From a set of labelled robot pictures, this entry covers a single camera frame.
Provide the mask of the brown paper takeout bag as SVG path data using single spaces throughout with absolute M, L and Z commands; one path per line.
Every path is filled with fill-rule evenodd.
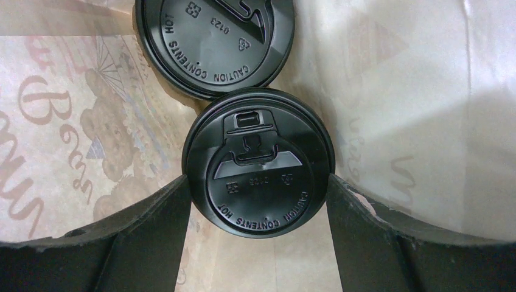
M 271 87 L 325 123 L 336 176 L 417 220 L 515 243 L 515 2 L 294 5 Z M 145 56 L 134 1 L 2 1 L 1 243 L 62 237 L 177 179 L 205 107 Z M 344 291 L 327 202 L 258 240 L 191 204 L 173 291 Z

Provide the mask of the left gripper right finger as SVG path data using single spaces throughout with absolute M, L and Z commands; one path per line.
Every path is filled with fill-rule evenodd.
M 514 291 L 515 243 L 417 220 L 329 176 L 327 213 L 344 291 Z

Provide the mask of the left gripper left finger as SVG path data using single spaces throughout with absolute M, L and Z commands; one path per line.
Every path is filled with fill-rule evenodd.
M 59 238 L 1 243 L 2 291 L 173 291 L 191 210 L 186 176 Z

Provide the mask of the black coffee cup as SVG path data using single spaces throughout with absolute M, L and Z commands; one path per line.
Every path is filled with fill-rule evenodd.
M 239 89 L 212 102 L 186 137 L 192 201 L 220 229 L 273 238 L 312 219 L 326 200 L 335 151 L 324 122 L 297 97 Z
M 266 87 L 295 35 L 293 1 L 136 1 L 145 56 L 167 83 L 196 99 Z

